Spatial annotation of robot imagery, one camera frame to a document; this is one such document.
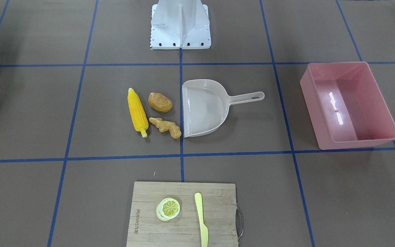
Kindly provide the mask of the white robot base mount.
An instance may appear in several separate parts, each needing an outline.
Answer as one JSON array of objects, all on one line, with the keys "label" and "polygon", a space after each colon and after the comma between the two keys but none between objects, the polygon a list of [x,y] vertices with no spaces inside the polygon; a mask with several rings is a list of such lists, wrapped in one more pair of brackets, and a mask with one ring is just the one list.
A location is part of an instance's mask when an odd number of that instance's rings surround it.
[{"label": "white robot base mount", "polygon": [[209,49],[208,6],[200,0],[160,0],[152,5],[149,47],[154,50]]}]

